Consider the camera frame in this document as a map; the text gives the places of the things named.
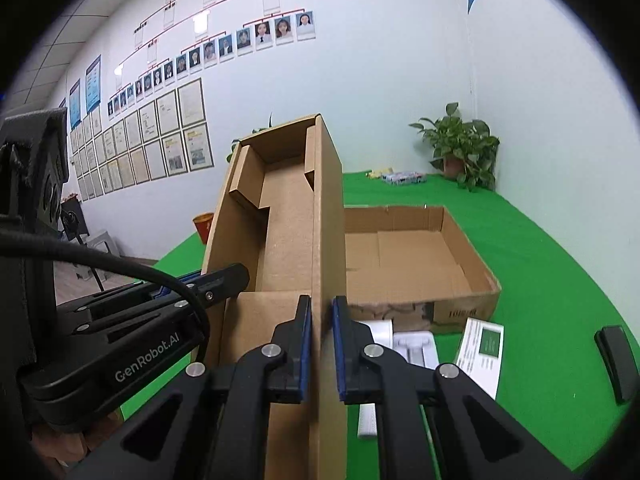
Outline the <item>potted plant right corner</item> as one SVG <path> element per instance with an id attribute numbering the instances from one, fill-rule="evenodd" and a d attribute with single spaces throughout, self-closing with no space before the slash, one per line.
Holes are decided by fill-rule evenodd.
<path id="1" fill-rule="evenodd" d="M 409 124 L 432 149 L 431 166 L 460 188 L 493 190 L 500 140 L 481 119 L 465 120 L 458 102 L 445 105 L 441 118 Z"/>

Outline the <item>brown cardboard box tray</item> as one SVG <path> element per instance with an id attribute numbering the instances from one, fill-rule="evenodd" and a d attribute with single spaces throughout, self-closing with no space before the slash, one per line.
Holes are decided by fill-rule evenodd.
<path id="1" fill-rule="evenodd" d="M 250 282 L 209 315 L 209 365 L 236 361 L 292 318 L 300 296 L 311 299 L 307 397 L 270 411 L 269 479 L 345 477 L 333 298 L 345 297 L 359 321 L 451 333 L 468 318 L 490 318 L 501 292 L 446 208 L 346 207 L 341 161 L 320 115 L 252 134 L 235 148 L 203 268 L 232 263 L 247 268 Z"/>

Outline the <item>green table cloth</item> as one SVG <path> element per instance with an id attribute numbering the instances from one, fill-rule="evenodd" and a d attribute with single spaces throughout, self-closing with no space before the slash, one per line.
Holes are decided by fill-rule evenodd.
<path id="1" fill-rule="evenodd" d="M 430 177 L 391 186 L 344 174 L 348 206 L 445 206 L 502 286 L 506 329 L 498 403 L 557 458 L 585 474 L 631 410 L 620 405 L 594 334 L 623 318 L 587 272 L 507 200 Z"/>

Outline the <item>black rectangular case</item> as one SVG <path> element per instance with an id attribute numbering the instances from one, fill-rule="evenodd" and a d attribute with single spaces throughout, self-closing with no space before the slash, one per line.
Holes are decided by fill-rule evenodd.
<path id="1" fill-rule="evenodd" d="M 594 341 L 608 372 L 616 404 L 630 402 L 639 390 L 639 372 L 623 327 L 604 326 L 596 331 Z"/>

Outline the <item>white medicine box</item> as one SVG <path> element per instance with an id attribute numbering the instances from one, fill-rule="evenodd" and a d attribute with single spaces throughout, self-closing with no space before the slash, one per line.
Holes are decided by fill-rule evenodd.
<path id="1" fill-rule="evenodd" d="M 504 327 L 468 318 L 454 364 L 473 379 L 491 399 L 498 393 Z"/>

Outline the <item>colourful packet on table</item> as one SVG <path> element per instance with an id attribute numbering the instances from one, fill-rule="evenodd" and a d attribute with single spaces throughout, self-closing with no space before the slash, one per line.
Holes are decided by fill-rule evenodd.
<path id="1" fill-rule="evenodd" d="M 382 170 L 371 170 L 366 173 L 370 180 L 380 180 L 389 185 L 412 185 L 422 183 L 426 180 L 427 174 L 417 171 L 393 171 L 390 168 Z"/>

